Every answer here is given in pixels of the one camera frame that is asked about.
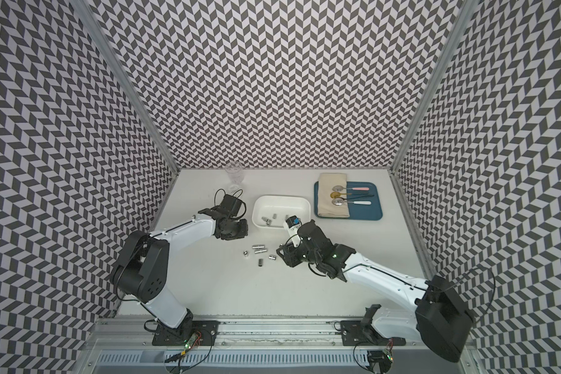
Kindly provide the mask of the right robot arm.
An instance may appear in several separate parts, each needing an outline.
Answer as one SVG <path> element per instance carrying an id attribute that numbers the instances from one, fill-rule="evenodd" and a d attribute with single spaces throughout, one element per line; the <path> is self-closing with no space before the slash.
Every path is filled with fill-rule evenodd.
<path id="1" fill-rule="evenodd" d="M 333 243 L 315 221 L 304 223 L 291 216 L 284 227 L 289 238 L 277 255 L 287 266 L 306 263 L 322 277 L 366 286 L 399 305 L 397 311 L 380 305 L 367 308 L 360 325 L 371 344 L 391 338 L 421 341 L 442 359 L 460 361 L 476 316 L 453 282 L 439 275 L 430 280 L 412 277 L 382 266 Z"/>

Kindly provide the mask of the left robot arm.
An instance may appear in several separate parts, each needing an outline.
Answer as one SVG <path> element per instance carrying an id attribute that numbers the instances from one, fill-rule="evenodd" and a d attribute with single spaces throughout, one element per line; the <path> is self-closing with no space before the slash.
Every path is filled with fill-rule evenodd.
<path id="1" fill-rule="evenodd" d="M 202 209 L 188 221 L 154 232 L 131 233 L 122 246 L 110 274 L 115 291 L 130 295 L 160 325 L 183 330 L 193 319 L 168 289 L 168 266 L 173 253 L 210 237 L 224 241 L 248 235 L 246 203 L 225 194 L 214 207 Z"/>

